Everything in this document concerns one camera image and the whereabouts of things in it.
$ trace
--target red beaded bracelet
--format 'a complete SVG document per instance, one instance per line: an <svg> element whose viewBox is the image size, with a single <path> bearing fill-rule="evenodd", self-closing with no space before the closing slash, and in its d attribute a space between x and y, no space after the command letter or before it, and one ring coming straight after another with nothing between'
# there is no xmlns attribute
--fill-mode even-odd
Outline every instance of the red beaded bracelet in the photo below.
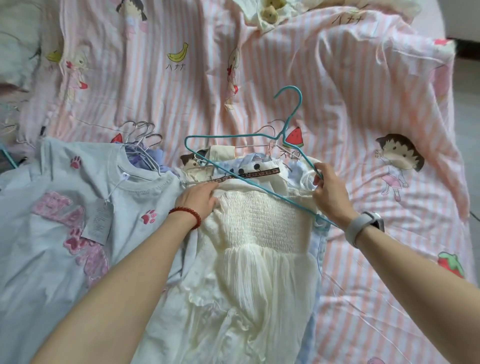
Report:
<svg viewBox="0 0 480 364"><path fill-rule="evenodd" d="M200 217L200 215L195 210L192 210L191 208L188 208L188 207L181 207L180 206L180 207L176 207L176 208L171 209L168 213L171 214L172 212L175 212L175 211L190 212L197 219L197 224L192 228L192 230L195 230L198 227L200 227L200 225L202 223L202 218Z"/></svg>

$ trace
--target smartwatch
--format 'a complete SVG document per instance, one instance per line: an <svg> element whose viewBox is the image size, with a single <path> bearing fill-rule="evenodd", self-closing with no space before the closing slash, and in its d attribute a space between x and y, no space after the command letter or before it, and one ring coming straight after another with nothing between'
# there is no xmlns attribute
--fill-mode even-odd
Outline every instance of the smartwatch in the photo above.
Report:
<svg viewBox="0 0 480 364"><path fill-rule="evenodd" d="M357 248L355 239L360 231L362 231L368 225L372 225L378 230L385 232L385 225L382 217L376 212L364 211L360 216L353 220L345 230L345 238L351 246Z"/></svg>

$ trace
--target bed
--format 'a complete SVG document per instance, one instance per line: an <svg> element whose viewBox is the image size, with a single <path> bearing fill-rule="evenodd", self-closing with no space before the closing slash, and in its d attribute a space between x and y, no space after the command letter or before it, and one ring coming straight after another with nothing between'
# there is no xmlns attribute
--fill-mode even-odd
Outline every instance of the bed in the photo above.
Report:
<svg viewBox="0 0 480 364"><path fill-rule="evenodd" d="M298 100L273 95L296 85L303 104L288 132L302 150L334 166L357 210L380 213L393 237L439 264L455 259L454 273L475 282L455 145L455 45L444 39L436 1L414 19L419 32L395 13L329 6L263 35L229 0L128 3L46 5L21 145L34 148L41 134L109 142L126 120L148 120L164 137L166 164L178 165L187 135L253 133L270 121L280 130L274 120ZM300 363L444 361L338 229L322 270Z"/></svg>

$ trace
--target gray floor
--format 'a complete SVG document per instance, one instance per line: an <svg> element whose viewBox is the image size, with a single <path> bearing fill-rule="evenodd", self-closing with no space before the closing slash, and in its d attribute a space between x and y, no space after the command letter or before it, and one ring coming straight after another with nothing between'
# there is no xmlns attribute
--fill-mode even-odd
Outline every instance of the gray floor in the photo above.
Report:
<svg viewBox="0 0 480 364"><path fill-rule="evenodd" d="M470 192L470 210L480 217L480 62L457 60L454 73L456 140ZM480 283L480 222L470 216L473 255Z"/></svg>

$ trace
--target gray hang tag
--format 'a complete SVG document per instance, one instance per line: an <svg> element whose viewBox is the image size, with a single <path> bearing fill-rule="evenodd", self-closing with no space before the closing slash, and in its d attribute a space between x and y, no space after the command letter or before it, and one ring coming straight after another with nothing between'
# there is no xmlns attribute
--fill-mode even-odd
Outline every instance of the gray hang tag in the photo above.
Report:
<svg viewBox="0 0 480 364"><path fill-rule="evenodd" d="M107 243L110 228L113 222L113 205L112 203L102 200L95 201L95 212L88 219L87 225L82 233L82 238L93 240L99 244Z"/></svg>

